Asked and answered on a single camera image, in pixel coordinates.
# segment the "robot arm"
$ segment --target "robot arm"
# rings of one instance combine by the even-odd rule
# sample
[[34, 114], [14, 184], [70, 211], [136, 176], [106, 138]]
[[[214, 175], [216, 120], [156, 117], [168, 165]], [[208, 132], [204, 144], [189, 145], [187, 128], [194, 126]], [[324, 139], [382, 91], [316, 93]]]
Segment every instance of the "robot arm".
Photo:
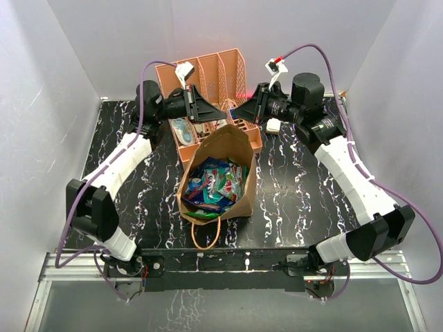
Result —
[[[271, 61], [266, 67], [276, 65]], [[324, 86], [317, 75], [301, 73], [293, 78], [291, 97], [275, 80], [258, 84], [252, 98], [233, 113], [250, 122], [277, 118], [296, 125], [298, 139], [331, 172], [350, 200], [360, 227], [321, 241], [309, 248], [309, 255], [298, 266], [318, 270], [339, 259], [366, 261], [401, 243], [415, 213], [409, 205], [399, 207], [383, 190], [366, 179], [348, 154], [346, 132], [340, 122], [324, 112]], [[361, 160], [358, 163], [370, 172]]]
[[[139, 86], [136, 92], [138, 105]], [[205, 101], [192, 85], [178, 88], [164, 99], [156, 82], [145, 81], [143, 92], [140, 134], [136, 133], [140, 118], [135, 113], [129, 131], [99, 168], [82, 181], [71, 180], [66, 187], [66, 211], [69, 211], [85, 183], [95, 178], [77, 205], [71, 227], [105, 247], [110, 256], [102, 255], [102, 259], [124, 274], [140, 270], [141, 262], [137, 261], [140, 248], [118, 226], [114, 200], [127, 177], [159, 144], [163, 137], [163, 120], [188, 116], [190, 121], [199, 123], [226, 118], [224, 112]]]

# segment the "black wire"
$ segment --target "black wire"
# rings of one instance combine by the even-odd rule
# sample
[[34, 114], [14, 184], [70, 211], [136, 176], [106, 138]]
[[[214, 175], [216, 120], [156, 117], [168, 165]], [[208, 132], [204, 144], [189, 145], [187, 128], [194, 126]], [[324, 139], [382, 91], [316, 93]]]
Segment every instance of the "black wire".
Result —
[[139, 290], [138, 292], [135, 292], [134, 294], [132, 294], [132, 296], [129, 298], [129, 301], [132, 301], [132, 299], [137, 295], [137, 294], [141, 294], [142, 291]]
[[317, 296], [317, 298], [320, 298], [320, 296], [318, 296], [318, 294], [316, 292], [314, 292], [312, 289], [305, 287], [305, 290], [310, 291], [312, 294]]

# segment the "marble tabletop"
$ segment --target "marble tabletop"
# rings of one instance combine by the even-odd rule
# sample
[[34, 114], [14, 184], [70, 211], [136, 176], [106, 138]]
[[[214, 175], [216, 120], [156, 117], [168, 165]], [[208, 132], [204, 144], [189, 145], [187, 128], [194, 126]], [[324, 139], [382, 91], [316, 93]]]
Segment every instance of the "marble tabletop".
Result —
[[[331, 98], [325, 98], [325, 108], [336, 113]], [[102, 103], [84, 175], [120, 142], [133, 109], [132, 101]], [[142, 248], [194, 248], [190, 223], [179, 214], [176, 192], [183, 167], [167, 128], [158, 148], [129, 175], [116, 197], [120, 227]], [[349, 201], [297, 139], [292, 124], [282, 123], [279, 136], [262, 130], [262, 141], [253, 216], [223, 221], [219, 248], [305, 247], [356, 227]], [[198, 227], [197, 241], [210, 243], [215, 231], [215, 224]], [[91, 240], [73, 232], [65, 248], [89, 244]]]

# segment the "wall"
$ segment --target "wall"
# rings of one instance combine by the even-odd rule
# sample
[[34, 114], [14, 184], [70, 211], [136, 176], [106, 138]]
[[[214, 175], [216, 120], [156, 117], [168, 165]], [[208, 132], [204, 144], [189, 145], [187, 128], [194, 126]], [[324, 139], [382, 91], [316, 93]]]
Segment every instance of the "wall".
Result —
[[[443, 7], [398, 1], [348, 93], [363, 160], [383, 183], [420, 205], [443, 235]], [[416, 218], [402, 248], [414, 278], [438, 269], [437, 246]], [[416, 286], [429, 331], [441, 331], [443, 281]]]
[[[270, 80], [264, 63], [294, 46], [325, 49], [340, 89], [350, 87], [395, 0], [48, 0], [100, 96], [132, 99], [153, 59], [174, 61], [229, 48], [246, 60], [247, 86]], [[327, 72], [315, 50], [287, 60], [291, 75]], [[154, 70], [147, 77], [153, 78]]]
[[46, 1], [0, 8], [0, 326], [23, 331], [100, 99]]

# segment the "gray floor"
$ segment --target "gray floor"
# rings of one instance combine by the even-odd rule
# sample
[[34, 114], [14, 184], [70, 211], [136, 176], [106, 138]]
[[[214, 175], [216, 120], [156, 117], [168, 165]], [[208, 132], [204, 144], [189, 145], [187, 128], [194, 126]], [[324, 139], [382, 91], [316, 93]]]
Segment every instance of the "gray floor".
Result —
[[[337, 281], [336, 289], [342, 281]], [[322, 305], [280, 290], [143, 293], [127, 306], [104, 282], [53, 282], [40, 332], [412, 331], [396, 279], [352, 280]]]

